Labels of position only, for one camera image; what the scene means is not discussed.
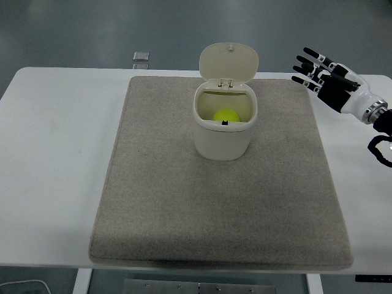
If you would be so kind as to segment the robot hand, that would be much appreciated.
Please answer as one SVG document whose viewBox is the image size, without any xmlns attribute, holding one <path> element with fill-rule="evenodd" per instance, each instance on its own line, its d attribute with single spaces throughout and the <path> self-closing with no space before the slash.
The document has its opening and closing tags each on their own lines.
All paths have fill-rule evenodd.
<svg viewBox="0 0 392 294">
<path fill-rule="evenodd" d="M 293 66 L 293 69 L 300 76 L 294 75 L 292 80 L 316 93 L 322 102 L 336 112 L 352 114 L 369 124 L 372 111 L 385 102 L 371 93 L 368 82 L 347 66 L 308 47 L 303 51 L 314 60 L 297 56 L 301 65 Z"/>
</svg>

